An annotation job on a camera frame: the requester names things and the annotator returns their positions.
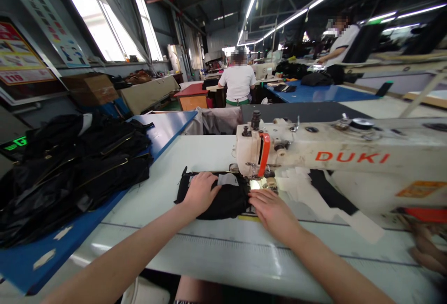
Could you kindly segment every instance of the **industrial sewing machine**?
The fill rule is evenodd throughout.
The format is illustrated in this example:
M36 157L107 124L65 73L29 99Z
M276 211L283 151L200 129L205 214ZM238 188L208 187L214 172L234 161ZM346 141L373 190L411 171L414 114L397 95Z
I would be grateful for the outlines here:
M287 167L333 170L339 191L369 214L447 206L446 118L264 123L255 111L237 127L236 159L251 179Z

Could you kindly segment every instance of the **hand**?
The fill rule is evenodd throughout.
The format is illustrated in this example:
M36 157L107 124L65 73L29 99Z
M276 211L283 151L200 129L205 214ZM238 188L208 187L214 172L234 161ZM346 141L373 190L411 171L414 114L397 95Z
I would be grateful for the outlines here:
M217 185L211 190L211 185L217 181L217 176L210 172L201 172L192 178L190 188L183 200L188 208L193 210L196 217L205 212L216 197L222 185Z
M251 190L248 196L249 203L256 208L256 214L265 229L290 247L292 239L304 231L290 208L269 189Z

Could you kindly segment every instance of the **green waistband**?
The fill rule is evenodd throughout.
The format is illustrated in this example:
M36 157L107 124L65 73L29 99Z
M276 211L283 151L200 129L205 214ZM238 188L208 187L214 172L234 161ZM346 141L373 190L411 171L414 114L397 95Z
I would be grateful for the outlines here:
M230 105L233 105L233 106L250 104L250 101L249 101L248 99L245 99L244 101L240 101L240 102L237 102L237 101L229 101L228 99L225 99L225 101L226 101L227 103L229 103Z

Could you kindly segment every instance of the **white shirt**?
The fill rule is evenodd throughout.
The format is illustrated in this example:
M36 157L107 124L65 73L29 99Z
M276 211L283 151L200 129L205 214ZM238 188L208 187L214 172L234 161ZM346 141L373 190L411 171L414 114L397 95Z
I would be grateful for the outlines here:
M343 48L345 47L345 51L342 52L337 57L330 59L326 62L326 66L331 66L333 64L340 63L345 58L346 54L349 51L349 48L351 48L352 43L354 42L357 34L359 33L360 28L358 25L350 25L348 28L345 29L345 32L342 33L342 35L335 40L335 42L332 44L331 50L329 53L332 53L337 48Z
M250 86L256 84L255 72L251 66L233 66L226 68L220 77L219 84L227 86L229 101L244 101L250 94Z

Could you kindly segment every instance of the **worker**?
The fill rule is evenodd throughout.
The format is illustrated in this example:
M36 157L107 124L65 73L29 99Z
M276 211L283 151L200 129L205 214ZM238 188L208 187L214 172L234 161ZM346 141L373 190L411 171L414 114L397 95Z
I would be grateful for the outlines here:
M324 64L327 67L327 73L331 75L335 84L344 82L345 72L338 63L343 61L360 31L360 27L353 23L353 18L353 9L342 11L337 16L334 27L337 29L339 37L332 44L329 54L315 61L315 63Z
M59 288L44 303L115 303L164 245L183 227L205 212L221 186L217 176L194 176L183 202L127 237ZM264 228L289 247L336 303L393 303L323 242L304 229L275 193L251 190L249 203L256 208ZM220 303L219 285L182 276L176 303Z
M246 64L245 53L236 52L233 55L234 65L226 68L217 86L227 86L225 107L234 107L251 102L250 89L255 88L256 77L253 68Z

